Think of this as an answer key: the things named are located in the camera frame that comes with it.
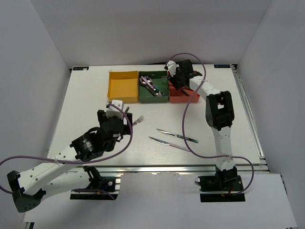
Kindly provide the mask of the pink handled fork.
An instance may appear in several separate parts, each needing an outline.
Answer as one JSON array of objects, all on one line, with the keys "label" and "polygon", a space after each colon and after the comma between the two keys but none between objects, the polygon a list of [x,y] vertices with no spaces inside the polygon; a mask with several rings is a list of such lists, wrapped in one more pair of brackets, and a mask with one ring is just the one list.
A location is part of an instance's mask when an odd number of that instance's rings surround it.
[{"label": "pink handled fork", "polygon": [[141,123],[144,120],[144,116],[141,115],[139,118],[137,118],[134,122],[133,122],[133,126],[138,125],[139,123]]}]

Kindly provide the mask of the dark handled spoon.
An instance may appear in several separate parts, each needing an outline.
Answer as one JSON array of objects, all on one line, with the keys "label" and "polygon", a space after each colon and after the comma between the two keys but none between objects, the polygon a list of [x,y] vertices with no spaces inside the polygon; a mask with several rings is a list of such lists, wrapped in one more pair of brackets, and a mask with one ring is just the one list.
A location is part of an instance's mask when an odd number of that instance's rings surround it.
[{"label": "dark handled spoon", "polygon": [[156,93],[158,96],[166,96],[167,95],[167,81],[165,79],[153,79],[152,81],[154,88],[156,89]]}]

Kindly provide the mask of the pink handled knife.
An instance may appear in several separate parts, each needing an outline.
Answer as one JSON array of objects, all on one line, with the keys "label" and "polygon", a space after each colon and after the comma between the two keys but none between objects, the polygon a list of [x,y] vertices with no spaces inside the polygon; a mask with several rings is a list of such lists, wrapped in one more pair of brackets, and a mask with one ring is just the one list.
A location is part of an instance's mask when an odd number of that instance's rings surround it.
[{"label": "pink handled knife", "polygon": [[174,148],[177,148],[177,149],[180,149],[180,150],[183,150],[183,151],[187,151],[187,152],[190,151],[188,148],[186,148],[184,146],[179,146],[177,144],[169,143],[169,142],[166,142],[166,141],[154,138],[154,137],[149,136],[149,139],[151,139],[152,141],[157,142],[161,145],[164,145],[164,146],[171,146],[171,147],[174,147]]}]

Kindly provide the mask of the teal handled knife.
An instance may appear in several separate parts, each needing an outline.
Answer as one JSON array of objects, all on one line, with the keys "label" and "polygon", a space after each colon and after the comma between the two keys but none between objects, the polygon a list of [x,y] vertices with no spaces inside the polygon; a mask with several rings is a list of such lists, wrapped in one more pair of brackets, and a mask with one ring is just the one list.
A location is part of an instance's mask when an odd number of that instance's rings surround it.
[{"label": "teal handled knife", "polygon": [[176,137],[176,138],[180,138],[180,139],[185,139],[186,141],[190,141],[190,142],[193,142],[193,143],[199,143],[198,140],[193,139],[193,138],[183,137],[182,135],[175,134],[175,133],[172,133],[172,132],[168,132],[168,131],[165,131],[165,130],[161,130],[161,129],[158,129],[158,128],[157,128],[157,131],[159,131],[160,133],[162,133],[164,135],[167,135],[167,136]]}]

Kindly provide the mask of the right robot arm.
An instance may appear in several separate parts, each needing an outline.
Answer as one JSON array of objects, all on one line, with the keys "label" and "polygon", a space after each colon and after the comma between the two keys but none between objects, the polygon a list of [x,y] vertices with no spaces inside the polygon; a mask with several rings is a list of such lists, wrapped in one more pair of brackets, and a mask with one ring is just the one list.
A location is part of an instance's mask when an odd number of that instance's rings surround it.
[{"label": "right robot arm", "polygon": [[205,119],[211,127],[216,148],[215,184],[227,190],[237,178],[237,169],[232,158],[231,127],[234,120],[232,96],[229,91],[220,91],[206,81],[203,73],[195,71],[191,60],[178,63],[169,60],[165,65],[167,79],[175,89],[187,87],[206,102]]}]

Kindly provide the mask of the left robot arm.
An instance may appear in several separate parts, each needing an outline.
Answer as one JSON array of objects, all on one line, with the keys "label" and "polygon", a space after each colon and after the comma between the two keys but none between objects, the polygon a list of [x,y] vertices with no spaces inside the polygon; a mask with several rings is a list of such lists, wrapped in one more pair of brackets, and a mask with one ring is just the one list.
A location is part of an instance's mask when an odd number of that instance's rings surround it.
[{"label": "left robot arm", "polygon": [[12,198],[19,213],[30,211],[43,200],[70,190],[104,194],[112,199],[114,178],[102,177],[95,166],[85,166],[73,173],[71,169],[111,152],[124,135],[130,135],[132,114],[117,111],[109,117],[97,112],[98,127],[93,127],[76,138],[53,159],[27,171],[7,174]]}]

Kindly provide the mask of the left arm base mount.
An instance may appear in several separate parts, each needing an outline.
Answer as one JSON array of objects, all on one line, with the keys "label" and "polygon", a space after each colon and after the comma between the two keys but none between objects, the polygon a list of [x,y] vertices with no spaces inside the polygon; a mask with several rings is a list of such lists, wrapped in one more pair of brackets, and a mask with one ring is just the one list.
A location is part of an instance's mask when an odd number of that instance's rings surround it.
[{"label": "left arm base mount", "polygon": [[87,187],[73,189],[72,200],[116,200],[116,177],[102,176],[96,167],[82,169],[88,175]]}]

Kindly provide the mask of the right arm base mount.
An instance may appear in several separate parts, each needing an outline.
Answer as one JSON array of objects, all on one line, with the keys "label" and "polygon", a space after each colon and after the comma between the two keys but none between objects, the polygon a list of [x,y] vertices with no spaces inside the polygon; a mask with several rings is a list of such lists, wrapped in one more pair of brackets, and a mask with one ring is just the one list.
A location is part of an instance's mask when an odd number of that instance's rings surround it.
[{"label": "right arm base mount", "polygon": [[194,182],[200,187],[202,203],[245,202],[244,193],[236,194],[244,189],[240,176],[223,186],[216,176],[200,176]]}]

